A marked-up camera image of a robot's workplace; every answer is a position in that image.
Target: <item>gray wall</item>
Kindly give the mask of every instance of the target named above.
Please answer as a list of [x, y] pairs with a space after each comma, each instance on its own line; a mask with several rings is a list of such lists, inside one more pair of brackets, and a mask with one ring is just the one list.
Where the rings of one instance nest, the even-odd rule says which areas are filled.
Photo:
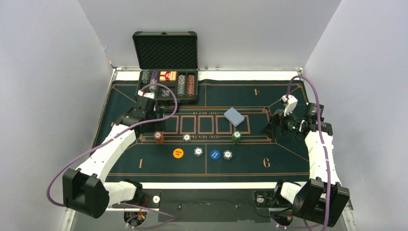
[[343, 0], [305, 66], [358, 230], [407, 230], [408, 1]]
[[[46, 187], [91, 147], [112, 69], [77, 1], [0, 3], [0, 230], [59, 230]], [[62, 202], [61, 181], [53, 197]]]
[[340, 0], [79, 0], [115, 66], [135, 31], [196, 31], [199, 67], [303, 67]]

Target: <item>poker chip case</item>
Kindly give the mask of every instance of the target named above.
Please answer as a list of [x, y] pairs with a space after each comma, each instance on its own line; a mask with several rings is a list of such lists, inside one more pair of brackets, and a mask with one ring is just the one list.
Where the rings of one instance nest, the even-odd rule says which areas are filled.
[[[142, 69], [138, 90], [157, 82], [169, 87], [179, 103], [196, 103], [197, 33], [137, 31], [132, 37]], [[159, 86], [151, 86], [145, 92], [154, 92], [159, 103], [174, 101], [172, 95]]]

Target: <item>robotic arm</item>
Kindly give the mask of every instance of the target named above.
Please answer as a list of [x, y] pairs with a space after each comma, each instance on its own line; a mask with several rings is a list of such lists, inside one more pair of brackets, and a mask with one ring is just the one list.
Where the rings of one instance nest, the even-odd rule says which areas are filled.
[[164, 123], [155, 122], [135, 127], [114, 138], [135, 123], [163, 118], [163, 109], [156, 110], [156, 108], [154, 94], [140, 95], [136, 106], [118, 118], [104, 142], [114, 140], [96, 150], [77, 169], [67, 169], [63, 175], [63, 195], [66, 207], [98, 218], [110, 205], [122, 201], [132, 201], [137, 205], [141, 203], [143, 192], [140, 183], [130, 180], [121, 182], [105, 182], [105, 180], [122, 153], [141, 133], [165, 130]]
[[321, 117], [321, 129], [324, 144], [319, 136], [317, 125], [317, 113], [323, 113], [324, 106], [316, 109], [316, 104], [309, 103], [304, 115], [305, 118], [296, 120], [293, 111], [297, 104], [297, 99], [292, 95], [287, 98], [284, 95], [281, 102], [285, 105], [285, 110], [278, 111], [273, 115], [263, 132], [272, 139], [276, 138], [277, 127], [281, 128], [282, 136], [291, 132], [299, 132], [305, 137], [305, 143], [309, 153], [309, 180], [301, 187], [293, 182], [280, 180], [275, 187], [272, 196], [276, 204], [292, 204], [293, 215], [295, 217], [310, 220], [315, 223], [323, 224], [325, 218], [326, 187], [328, 174], [326, 171], [326, 158], [323, 146], [326, 146], [329, 165], [331, 170], [331, 193], [329, 210], [329, 227], [333, 227], [340, 217], [344, 207], [350, 199], [349, 189], [341, 186], [337, 176], [333, 161], [333, 131], [329, 123], [324, 123]]

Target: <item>number 4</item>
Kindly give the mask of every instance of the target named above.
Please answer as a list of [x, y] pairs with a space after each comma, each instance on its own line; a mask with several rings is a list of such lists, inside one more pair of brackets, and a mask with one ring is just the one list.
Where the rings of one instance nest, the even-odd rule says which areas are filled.
[[268, 158], [264, 158], [264, 167], [270, 167], [270, 163], [268, 161]]

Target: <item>green felt mat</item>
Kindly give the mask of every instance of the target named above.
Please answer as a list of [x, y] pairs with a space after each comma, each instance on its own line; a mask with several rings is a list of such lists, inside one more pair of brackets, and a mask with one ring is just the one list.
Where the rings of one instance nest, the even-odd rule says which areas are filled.
[[[286, 93], [288, 81], [199, 81], [197, 104], [182, 105], [179, 112], [166, 120], [165, 143], [156, 144], [152, 133], [142, 134], [113, 166], [107, 181], [131, 179], [137, 182], [268, 182], [286, 179], [306, 181], [309, 162], [305, 144], [293, 135], [271, 140], [261, 130], [271, 113], [284, 108], [279, 102]], [[112, 122], [134, 105], [137, 81], [114, 81], [98, 129], [96, 144], [111, 130]], [[292, 95], [299, 104], [307, 102], [304, 85], [295, 81]], [[233, 144], [232, 126], [223, 113], [234, 107], [245, 121], [236, 129], [242, 132], [241, 142]], [[298, 106], [296, 116], [301, 116]], [[185, 143], [182, 135], [192, 140]], [[193, 150], [201, 147], [204, 154], [195, 157]], [[184, 156], [173, 157], [181, 148]], [[230, 161], [212, 160], [212, 150], [230, 150]]]

